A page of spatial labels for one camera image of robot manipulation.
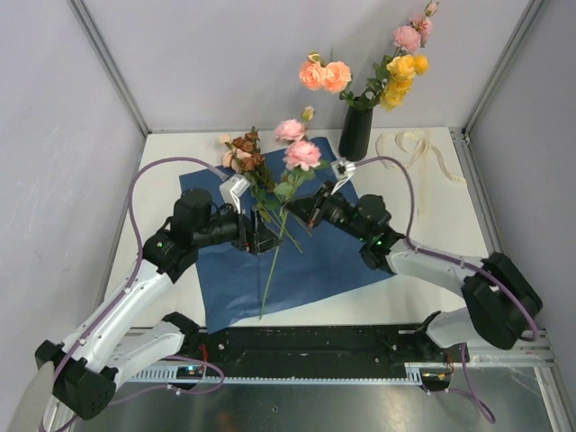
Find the large pink rose stem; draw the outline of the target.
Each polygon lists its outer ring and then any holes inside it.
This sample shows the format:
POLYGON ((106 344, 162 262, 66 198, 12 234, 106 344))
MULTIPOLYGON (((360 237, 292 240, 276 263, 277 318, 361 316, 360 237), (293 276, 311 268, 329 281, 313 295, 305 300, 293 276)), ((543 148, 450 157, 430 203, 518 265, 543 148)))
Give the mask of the large pink rose stem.
POLYGON ((284 206, 306 181, 314 178, 317 170, 325 166, 320 148, 307 135, 314 114, 315 109, 307 106, 302 110, 299 120, 282 121, 274 130, 276 140, 287 145, 283 156, 283 176, 273 190, 280 204, 280 240, 287 235, 288 211, 284 206))

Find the blue wrapping paper sheet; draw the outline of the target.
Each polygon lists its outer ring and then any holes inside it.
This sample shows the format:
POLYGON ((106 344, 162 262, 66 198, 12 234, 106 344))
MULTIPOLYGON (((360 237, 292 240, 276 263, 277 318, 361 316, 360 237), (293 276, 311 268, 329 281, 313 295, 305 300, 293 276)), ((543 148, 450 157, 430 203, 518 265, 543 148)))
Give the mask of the blue wrapping paper sheet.
POLYGON ((361 242, 340 229, 321 224, 307 234, 294 218, 286 228, 280 248, 259 256, 230 243, 200 250, 196 269, 210 332, 389 278, 369 269, 361 242))

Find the black cone vase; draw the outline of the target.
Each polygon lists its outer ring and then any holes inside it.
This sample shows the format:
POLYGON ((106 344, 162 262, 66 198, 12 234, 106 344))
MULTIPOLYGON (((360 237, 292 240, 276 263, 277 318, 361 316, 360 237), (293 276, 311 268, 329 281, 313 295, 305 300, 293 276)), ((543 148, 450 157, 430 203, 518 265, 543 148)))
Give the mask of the black cone vase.
POLYGON ((373 111, 348 107, 337 149, 342 158, 358 162, 367 155, 373 111))

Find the yellow rose stem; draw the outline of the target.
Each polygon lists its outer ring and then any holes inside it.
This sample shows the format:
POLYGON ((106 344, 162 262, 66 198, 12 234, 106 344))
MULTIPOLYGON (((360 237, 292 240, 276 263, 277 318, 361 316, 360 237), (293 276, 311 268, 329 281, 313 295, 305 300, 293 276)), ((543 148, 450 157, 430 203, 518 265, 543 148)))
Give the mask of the yellow rose stem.
POLYGON ((425 55, 403 55, 393 58, 387 65, 389 76, 380 96, 380 106, 387 112, 400 107, 412 88, 415 77, 428 72, 425 55))

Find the cream printed ribbon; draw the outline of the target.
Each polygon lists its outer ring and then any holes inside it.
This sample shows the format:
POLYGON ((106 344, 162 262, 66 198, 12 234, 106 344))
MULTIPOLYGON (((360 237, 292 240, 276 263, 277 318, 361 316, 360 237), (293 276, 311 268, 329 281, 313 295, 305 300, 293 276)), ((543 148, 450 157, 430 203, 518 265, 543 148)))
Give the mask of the cream printed ribbon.
POLYGON ((436 159, 439 171, 447 180, 459 185, 467 183, 462 175, 451 172, 447 168, 444 154, 431 139, 431 129, 418 128, 403 130, 394 134, 381 134, 374 143, 374 149, 379 157, 384 155, 384 150, 389 142, 392 142, 402 153, 409 155, 409 161, 403 164, 406 169, 414 166, 420 160, 425 161, 428 154, 431 153, 436 159))

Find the pink leafy flower stem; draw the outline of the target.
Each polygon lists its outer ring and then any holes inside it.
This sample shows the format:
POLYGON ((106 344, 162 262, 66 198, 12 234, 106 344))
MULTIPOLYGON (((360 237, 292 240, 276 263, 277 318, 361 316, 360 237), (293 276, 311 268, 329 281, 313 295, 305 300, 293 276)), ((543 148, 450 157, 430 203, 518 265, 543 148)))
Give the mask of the pink leafy flower stem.
POLYGON ((311 51, 298 72, 300 83, 311 91, 324 91, 345 101, 358 111, 367 111, 366 103, 351 90, 353 74, 342 61, 326 61, 317 51, 311 51))

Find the small peach flower stem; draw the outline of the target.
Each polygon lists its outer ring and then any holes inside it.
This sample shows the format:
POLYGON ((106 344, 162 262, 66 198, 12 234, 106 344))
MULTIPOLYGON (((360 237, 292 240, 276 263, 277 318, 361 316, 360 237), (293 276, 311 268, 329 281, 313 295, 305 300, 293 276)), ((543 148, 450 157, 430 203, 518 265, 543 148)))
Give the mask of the small peach flower stem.
POLYGON ((232 169, 236 173, 239 173, 241 171, 241 161, 244 158, 244 152, 232 144, 232 139, 229 134, 220 135, 219 143, 227 148, 222 156, 221 164, 225 168, 232 169))

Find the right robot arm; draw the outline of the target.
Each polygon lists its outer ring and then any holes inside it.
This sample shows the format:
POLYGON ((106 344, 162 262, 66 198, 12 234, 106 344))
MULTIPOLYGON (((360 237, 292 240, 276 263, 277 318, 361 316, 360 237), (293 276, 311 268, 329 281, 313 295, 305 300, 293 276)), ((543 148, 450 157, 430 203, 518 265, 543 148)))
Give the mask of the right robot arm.
POLYGON ((448 347, 478 338, 510 350, 525 331, 538 332, 535 317, 542 301, 503 253, 478 258, 425 247, 391 228, 391 215, 381 196, 365 194, 351 203, 333 191, 330 182, 285 207, 311 228, 327 222, 359 239, 368 268, 414 277, 463 298, 463 308, 438 312, 424 321, 415 349, 426 361, 436 361, 448 347))

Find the brown dried rose stem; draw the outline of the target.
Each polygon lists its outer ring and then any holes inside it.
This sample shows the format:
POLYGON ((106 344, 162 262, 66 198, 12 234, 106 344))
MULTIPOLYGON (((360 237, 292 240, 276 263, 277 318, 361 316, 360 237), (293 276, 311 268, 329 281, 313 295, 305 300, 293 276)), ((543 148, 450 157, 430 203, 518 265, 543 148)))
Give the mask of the brown dried rose stem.
MULTIPOLYGON (((254 207, 260 211, 266 222, 273 223, 279 229, 280 204, 273 190, 280 184, 283 175, 280 175, 279 182, 274 179, 273 171, 266 164, 267 159, 260 148, 260 138, 255 127, 252 127, 243 136, 232 139, 232 144, 244 152, 244 158, 241 161, 241 171, 237 174, 243 175, 250 182, 249 191, 256 200, 254 207)), ((302 253, 300 243, 288 230, 286 237, 302 253)))

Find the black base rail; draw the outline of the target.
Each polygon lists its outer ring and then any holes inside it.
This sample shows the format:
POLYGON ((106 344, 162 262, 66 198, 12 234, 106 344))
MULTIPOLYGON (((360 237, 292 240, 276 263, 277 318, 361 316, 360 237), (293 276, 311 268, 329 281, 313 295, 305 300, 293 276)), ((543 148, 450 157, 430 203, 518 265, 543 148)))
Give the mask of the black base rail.
POLYGON ((178 354, 208 360, 238 379, 404 378, 408 363, 448 366, 460 348, 434 344, 419 324, 246 327, 196 332, 178 354))

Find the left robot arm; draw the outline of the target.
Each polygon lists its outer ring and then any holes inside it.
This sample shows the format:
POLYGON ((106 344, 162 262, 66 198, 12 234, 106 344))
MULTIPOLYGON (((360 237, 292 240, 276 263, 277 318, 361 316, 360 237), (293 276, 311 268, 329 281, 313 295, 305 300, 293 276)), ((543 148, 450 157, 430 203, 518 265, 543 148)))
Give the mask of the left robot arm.
POLYGON ((246 215, 238 206, 239 199, 216 206, 203 189, 181 194, 172 215, 139 242, 133 272, 112 296, 63 341, 45 340, 36 349, 37 366, 55 367, 52 396, 89 420, 111 402, 128 376, 126 365, 139 372, 166 356, 186 360, 197 353, 198 327, 179 312, 167 314, 131 353, 121 350, 121 341, 135 319, 196 264, 200 249, 230 243, 257 256, 281 244, 257 212, 246 215))

